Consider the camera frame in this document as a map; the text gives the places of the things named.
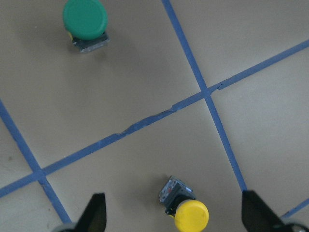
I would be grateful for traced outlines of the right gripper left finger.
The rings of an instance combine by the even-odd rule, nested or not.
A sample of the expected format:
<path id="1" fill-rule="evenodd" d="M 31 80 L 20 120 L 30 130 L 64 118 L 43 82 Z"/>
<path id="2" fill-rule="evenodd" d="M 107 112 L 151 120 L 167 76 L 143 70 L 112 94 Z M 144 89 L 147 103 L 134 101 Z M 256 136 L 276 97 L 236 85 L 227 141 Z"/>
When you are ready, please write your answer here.
<path id="1" fill-rule="evenodd" d="M 65 223 L 53 232 L 104 232 L 107 227 L 105 193 L 95 193 L 77 222 Z"/>

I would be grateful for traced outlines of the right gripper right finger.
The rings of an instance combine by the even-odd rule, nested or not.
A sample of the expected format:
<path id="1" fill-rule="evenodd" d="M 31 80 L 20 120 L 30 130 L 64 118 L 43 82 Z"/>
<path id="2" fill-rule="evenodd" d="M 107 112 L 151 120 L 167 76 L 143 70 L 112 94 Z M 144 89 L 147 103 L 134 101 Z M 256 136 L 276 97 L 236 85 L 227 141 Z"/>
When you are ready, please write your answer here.
<path id="1" fill-rule="evenodd" d="M 241 220 L 248 232 L 307 232 L 297 222 L 285 222 L 253 190 L 242 192 Z"/>

